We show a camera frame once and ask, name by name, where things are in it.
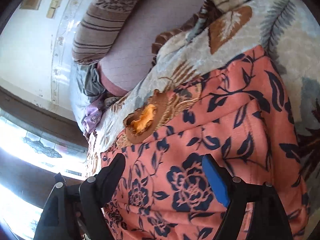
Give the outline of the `orange floral garment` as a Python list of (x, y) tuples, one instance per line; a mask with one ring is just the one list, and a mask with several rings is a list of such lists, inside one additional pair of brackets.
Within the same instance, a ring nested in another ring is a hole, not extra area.
[(138, 144), (121, 132), (101, 154), (121, 153), (126, 166), (109, 203), (114, 239), (212, 239), (225, 208), (202, 170), (206, 154), (250, 184), (271, 183), (294, 239), (302, 239), (309, 198), (290, 100), (261, 46), (161, 96), (168, 101), (154, 132)]

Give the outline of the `stained glass window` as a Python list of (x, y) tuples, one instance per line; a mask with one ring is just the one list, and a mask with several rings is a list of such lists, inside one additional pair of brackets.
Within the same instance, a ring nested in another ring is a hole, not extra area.
[(13, 233), (33, 239), (53, 176), (83, 180), (86, 153), (1, 111), (1, 216)]

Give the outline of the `lilac floral cloth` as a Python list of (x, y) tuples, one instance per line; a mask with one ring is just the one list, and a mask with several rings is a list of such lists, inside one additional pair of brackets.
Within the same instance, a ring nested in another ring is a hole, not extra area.
[(91, 134), (99, 124), (103, 114), (104, 104), (101, 99), (93, 101), (86, 109), (85, 116), (81, 121), (83, 135)]

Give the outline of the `brown orange patterned garment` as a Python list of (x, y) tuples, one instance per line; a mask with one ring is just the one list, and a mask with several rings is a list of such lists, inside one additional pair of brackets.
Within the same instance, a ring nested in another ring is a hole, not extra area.
[(116, 149), (139, 144), (181, 112), (189, 109), (200, 98), (200, 83), (177, 91), (154, 90), (145, 106), (136, 109), (123, 121), (124, 130), (114, 142)]

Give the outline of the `grey crumpled cloth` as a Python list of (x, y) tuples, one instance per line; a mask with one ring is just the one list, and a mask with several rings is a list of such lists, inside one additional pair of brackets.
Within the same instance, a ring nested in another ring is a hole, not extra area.
[(84, 82), (84, 93), (87, 96), (99, 96), (105, 91), (105, 87), (100, 82), (98, 65), (93, 64), (91, 66), (88, 66)]

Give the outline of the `cream leaf-pattern fleece blanket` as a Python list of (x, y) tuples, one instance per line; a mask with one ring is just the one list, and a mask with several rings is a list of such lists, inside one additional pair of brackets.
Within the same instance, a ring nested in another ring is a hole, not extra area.
[(123, 129), (124, 118), (154, 90), (170, 90), (222, 67), (234, 56), (262, 46), (275, 64), (291, 101), (302, 151), (300, 175), (306, 181), (311, 213), (319, 212), (319, 24), (302, 0), (209, 0), (222, 15), (200, 30), (164, 33), (157, 41), (156, 65), (102, 117), (89, 137), (86, 174), (99, 172), (100, 152)]

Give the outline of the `striped brown bolster pillow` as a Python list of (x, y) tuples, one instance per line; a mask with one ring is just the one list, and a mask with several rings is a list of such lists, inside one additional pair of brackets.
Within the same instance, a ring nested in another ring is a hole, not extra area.
[(73, 60), (87, 66), (105, 57), (138, 1), (92, 0), (75, 33)]

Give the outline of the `mauve bed sheet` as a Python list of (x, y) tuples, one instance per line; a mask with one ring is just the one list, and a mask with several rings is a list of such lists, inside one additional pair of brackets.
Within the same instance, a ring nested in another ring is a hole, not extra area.
[(152, 68), (157, 35), (181, 27), (197, 13), (203, 0), (140, 0), (112, 48), (99, 62), (101, 82), (114, 96), (124, 96)]

